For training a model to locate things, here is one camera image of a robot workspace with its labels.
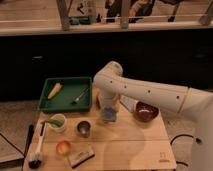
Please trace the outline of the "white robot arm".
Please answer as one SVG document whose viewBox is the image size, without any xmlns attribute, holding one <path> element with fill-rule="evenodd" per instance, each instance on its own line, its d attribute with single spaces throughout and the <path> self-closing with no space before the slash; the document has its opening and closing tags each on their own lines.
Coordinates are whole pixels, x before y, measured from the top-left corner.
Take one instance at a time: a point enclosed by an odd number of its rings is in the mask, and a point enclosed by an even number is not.
<svg viewBox="0 0 213 171">
<path fill-rule="evenodd" d="M 100 90 L 100 103 L 112 106 L 119 95 L 124 95 L 190 118 L 196 128 L 189 171 L 213 171 L 213 92 L 128 79 L 122 74 L 122 66 L 115 61 L 96 73 L 93 83 Z"/>
</svg>

